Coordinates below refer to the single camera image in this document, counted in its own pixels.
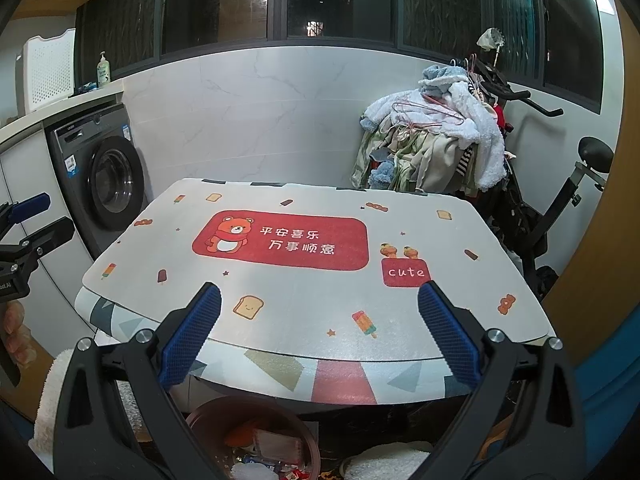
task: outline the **soap dispenser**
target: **soap dispenser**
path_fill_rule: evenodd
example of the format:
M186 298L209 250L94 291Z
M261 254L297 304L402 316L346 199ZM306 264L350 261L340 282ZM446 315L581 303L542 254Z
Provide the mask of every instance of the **soap dispenser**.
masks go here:
M111 69L109 62L104 59L104 51L100 53L100 62L98 63L98 86L104 86L111 82Z

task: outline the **washing machine label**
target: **washing machine label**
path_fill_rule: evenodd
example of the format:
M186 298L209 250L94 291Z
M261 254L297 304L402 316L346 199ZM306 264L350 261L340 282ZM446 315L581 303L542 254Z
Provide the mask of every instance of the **washing machine label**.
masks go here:
M76 158L71 155L65 159L66 176L73 177L78 172L78 165L76 164Z

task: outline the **red bear illustration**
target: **red bear illustration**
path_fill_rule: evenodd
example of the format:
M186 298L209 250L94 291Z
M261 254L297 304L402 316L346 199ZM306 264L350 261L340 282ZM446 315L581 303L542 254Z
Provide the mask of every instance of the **red bear illustration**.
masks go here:
M220 222L215 234L205 242L207 251L233 254L246 245L246 237L251 231L252 218L233 218L228 216Z

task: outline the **washing machine door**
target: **washing machine door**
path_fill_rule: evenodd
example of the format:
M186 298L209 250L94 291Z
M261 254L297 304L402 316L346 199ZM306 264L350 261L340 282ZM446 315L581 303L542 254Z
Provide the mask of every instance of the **washing machine door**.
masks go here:
M142 164L124 137L107 137L95 150L87 177L96 220L111 231L126 229L138 216L145 196Z

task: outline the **bike handlebar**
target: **bike handlebar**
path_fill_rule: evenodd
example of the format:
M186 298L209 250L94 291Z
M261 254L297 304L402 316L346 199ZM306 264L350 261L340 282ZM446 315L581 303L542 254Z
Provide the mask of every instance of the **bike handlebar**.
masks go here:
M500 88L488 81L482 81L480 84L485 91L489 92L489 94L495 95L498 99L504 99L505 101L522 101L524 104L529 105L546 117L559 117L564 114L564 110L562 110L562 108L546 110L546 108L543 108L539 104L533 102L531 100L531 92L529 92L529 90L514 92L510 88Z

